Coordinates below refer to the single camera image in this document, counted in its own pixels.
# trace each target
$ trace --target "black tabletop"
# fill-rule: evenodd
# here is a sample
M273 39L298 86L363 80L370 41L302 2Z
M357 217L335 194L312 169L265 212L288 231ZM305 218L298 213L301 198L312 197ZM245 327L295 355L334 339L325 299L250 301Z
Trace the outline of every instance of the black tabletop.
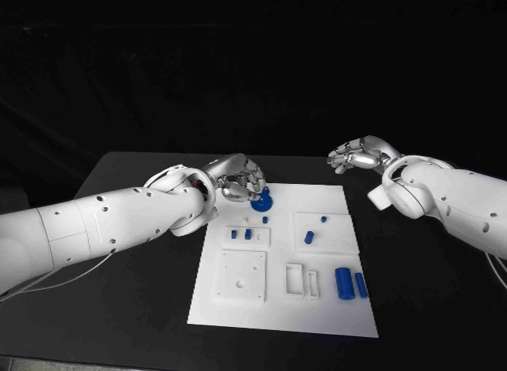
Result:
M171 165L201 167L217 157L109 153L76 198L140 186ZM484 254L438 220L376 209L373 171L335 175L324 158L253 160L268 182L344 186L379 339L187 325L203 227L118 253L66 286L10 299L0 307L0 356L188 371L504 365L507 293Z

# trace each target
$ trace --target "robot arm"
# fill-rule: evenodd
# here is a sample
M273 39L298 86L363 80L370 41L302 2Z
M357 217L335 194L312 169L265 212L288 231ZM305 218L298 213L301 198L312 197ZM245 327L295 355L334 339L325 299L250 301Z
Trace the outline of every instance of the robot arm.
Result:
M368 193L376 207L393 205L412 219L435 217L449 234L507 259L507 182L455 169L435 158L402 155L377 137L340 146L327 163L341 174L351 167L373 168L381 184Z
M229 181L230 175L239 183ZM0 215L0 295L67 265L151 241L167 230L176 236L193 233L217 217L217 188L230 201L259 199L248 181L256 191L266 186L256 164L236 154L203 169L165 169L144 187Z

